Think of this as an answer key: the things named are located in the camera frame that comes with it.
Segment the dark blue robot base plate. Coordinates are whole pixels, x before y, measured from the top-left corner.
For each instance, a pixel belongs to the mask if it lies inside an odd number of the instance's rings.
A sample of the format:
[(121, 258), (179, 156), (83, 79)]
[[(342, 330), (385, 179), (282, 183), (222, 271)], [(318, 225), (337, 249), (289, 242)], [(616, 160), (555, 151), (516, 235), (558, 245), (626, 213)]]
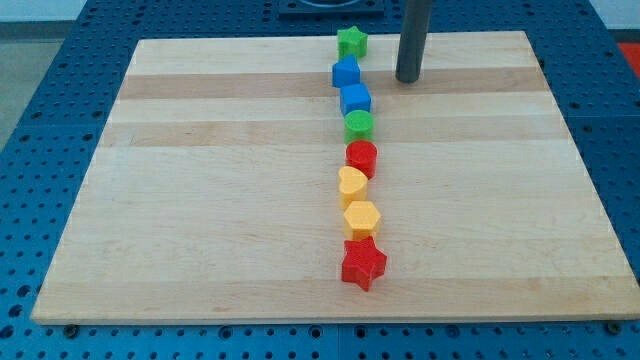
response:
[(279, 0), (279, 19), (311, 17), (337, 17), (347, 15), (383, 15), (383, 0)]

